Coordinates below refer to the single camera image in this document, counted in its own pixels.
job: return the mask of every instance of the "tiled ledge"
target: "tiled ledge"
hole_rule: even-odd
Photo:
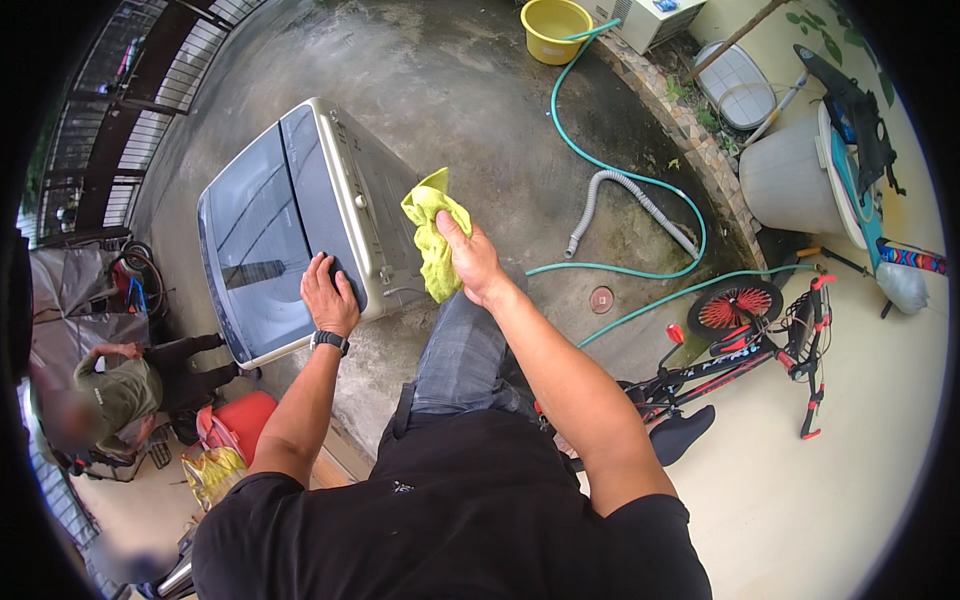
[[[667,100],[666,78],[656,65],[609,32],[600,34],[597,41],[600,43],[593,49],[653,112],[667,135],[684,151],[684,157],[700,176],[721,217],[741,232],[753,255],[755,265],[752,266],[766,269],[751,223],[756,220],[743,201],[740,180],[720,154],[713,136],[697,122],[691,108]]]

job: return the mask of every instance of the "black pants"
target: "black pants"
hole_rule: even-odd
[[[159,410],[169,413],[206,406],[209,394],[228,384],[237,375],[236,364],[207,372],[193,372],[190,369],[188,361],[191,356],[222,345],[219,336],[210,334],[183,338],[143,350],[147,364],[156,369],[163,383],[163,400]]]

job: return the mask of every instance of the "washing machine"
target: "washing machine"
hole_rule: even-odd
[[[400,202],[417,175],[342,108],[311,98],[234,158],[198,203],[210,297],[244,369],[306,346],[316,330],[300,279],[336,257],[360,322],[423,294],[416,228]]]

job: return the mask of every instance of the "wristwatch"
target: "wristwatch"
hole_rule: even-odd
[[[344,356],[347,356],[347,352],[350,350],[350,342],[340,337],[336,333],[330,333],[329,331],[314,331],[313,337],[310,338],[310,351],[317,349],[317,344],[330,344],[336,346],[340,349]]]

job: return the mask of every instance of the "microfiber towel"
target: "microfiber towel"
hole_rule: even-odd
[[[426,291],[439,304],[464,286],[453,270],[453,252],[437,229],[437,213],[449,211],[467,237],[473,235],[470,214],[446,195],[447,168],[444,167],[410,190],[400,204],[407,218],[417,226],[414,244],[423,255],[420,274]]]

